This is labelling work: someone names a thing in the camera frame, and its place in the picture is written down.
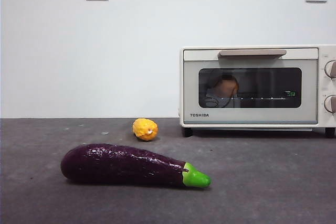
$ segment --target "oven window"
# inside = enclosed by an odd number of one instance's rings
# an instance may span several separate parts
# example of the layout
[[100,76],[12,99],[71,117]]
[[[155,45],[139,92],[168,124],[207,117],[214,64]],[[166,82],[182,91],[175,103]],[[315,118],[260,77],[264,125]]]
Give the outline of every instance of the oven window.
[[298,108],[299,68],[204,68],[198,74],[203,108]]

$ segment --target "purple eggplant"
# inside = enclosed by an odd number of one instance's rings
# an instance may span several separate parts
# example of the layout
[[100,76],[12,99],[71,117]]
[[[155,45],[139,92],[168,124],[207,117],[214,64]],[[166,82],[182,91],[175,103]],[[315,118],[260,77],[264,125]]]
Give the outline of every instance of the purple eggplant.
[[61,162],[61,171],[78,183],[207,187],[210,178],[188,162],[130,146],[80,145]]

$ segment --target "oven knob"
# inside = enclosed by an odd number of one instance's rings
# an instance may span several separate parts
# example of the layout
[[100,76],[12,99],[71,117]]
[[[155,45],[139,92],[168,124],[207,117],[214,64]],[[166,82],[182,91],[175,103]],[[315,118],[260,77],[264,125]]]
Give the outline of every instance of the oven knob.
[[336,78],[336,61],[329,61],[326,64],[324,71],[330,78]]
[[336,95],[327,97],[324,101],[324,107],[331,113],[336,112]]

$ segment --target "white toaster oven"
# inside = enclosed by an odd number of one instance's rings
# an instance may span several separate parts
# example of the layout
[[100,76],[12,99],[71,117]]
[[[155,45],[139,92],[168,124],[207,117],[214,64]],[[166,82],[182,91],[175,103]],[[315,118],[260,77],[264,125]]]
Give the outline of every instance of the white toaster oven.
[[336,45],[185,47],[180,125],[192,128],[336,127]]

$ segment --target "gray countertop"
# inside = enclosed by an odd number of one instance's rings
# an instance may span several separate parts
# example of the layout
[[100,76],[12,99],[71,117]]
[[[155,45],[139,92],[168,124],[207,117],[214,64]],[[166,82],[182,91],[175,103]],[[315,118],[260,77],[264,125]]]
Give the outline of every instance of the gray countertop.
[[[140,142],[134,119],[1,120],[2,223],[335,223],[336,140],[323,132],[196,131],[155,119]],[[78,185],[59,168],[82,143],[131,145],[188,161],[206,189]]]

